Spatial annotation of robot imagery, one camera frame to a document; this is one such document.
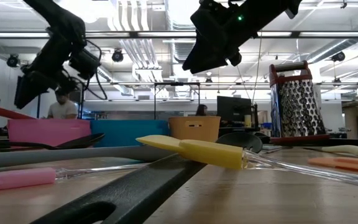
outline clear spatula handle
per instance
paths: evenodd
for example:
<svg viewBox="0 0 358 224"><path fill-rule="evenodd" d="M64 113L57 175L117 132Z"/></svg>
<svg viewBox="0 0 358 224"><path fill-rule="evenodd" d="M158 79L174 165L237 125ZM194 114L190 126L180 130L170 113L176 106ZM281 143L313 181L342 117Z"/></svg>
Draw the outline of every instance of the clear spatula handle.
<svg viewBox="0 0 358 224"><path fill-rule="evenodd" d="M138 169L146 165L147 165L146 163L143 163L143 164L131 164L131 165L124 165L124 166L113 166L113 167L103 167L103 168L93 168L93 169L73 169L73 170L59 168L56 169L56 179L70 179L72 177L78 177L80 175L93 174L98 172Z"/></svg>
<svg viewBox="0 0 358 224"><path fill-rule="evenodd" d="M265 156L260 156L251 151L245 151L245 154L249 162L257 164L255 166L255 169L286 170L286 171L297 172L300 174L312 175L315 177L322 177L329 180L341 181L358 186L357 174L347 174L343 172L336 172L336 171L319 169L309 166L294 165L291 163L278 161L276 159L271 159Z"/></svg>

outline orange spatula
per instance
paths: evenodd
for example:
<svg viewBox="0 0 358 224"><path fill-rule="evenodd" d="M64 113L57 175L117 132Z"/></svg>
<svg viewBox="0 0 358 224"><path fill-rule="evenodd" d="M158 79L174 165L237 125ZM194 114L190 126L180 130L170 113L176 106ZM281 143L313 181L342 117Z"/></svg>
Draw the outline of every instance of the orange spatula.
<svg viewBox="0 0 358 224"><path fill-rule="evenodd" d="M351 169L358 171L358 159L350 157L317 157L308 160L311 165Z"/></svg>

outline person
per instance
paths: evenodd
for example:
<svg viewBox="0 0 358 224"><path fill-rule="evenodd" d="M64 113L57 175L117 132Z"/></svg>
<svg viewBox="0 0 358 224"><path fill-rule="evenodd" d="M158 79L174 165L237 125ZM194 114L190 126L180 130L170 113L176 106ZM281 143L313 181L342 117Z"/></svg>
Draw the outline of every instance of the person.
<svg viewBox="0 0 358 224"><path fill-rule="evenodd" d="M77 107L69 100L68 93L57 90L55 95L57 102L50 105L48 119L77 119Z"/></svg>
<svg viewBox="0 0 358 224"><path fill-rule="evenodd" d="M206 112L208 110L208 107L205 105L198 105L196 116L206 116Z"/></svg>

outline desk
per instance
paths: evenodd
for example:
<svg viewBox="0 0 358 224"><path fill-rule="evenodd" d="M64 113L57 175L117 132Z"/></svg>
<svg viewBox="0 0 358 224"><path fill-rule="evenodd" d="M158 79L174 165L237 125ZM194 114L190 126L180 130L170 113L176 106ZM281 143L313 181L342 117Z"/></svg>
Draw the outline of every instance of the desk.
<svg viewBox="0 0 358 224"><path fill-rule="evenodd" d="M304 149L269 154L306 164L331 156ZM109 166L111 158L37 164L37 167ZM55 185L0 191L0 224L26 224L127 172L79 177ZM152 223L358 223L358 187L292 172L206 166L147 221Z"/></svg>

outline orange basket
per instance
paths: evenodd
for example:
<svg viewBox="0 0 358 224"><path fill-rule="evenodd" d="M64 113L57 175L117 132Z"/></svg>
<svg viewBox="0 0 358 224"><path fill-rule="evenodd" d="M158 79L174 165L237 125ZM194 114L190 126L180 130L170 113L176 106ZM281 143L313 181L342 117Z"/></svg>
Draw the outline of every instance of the orange basket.
<svg viewBox="0 0 358 224"><path fill-rule="evenodd" d="M177 139L215 142L219 136L219 116L172 117L168 121L171 136Z"/></svg>

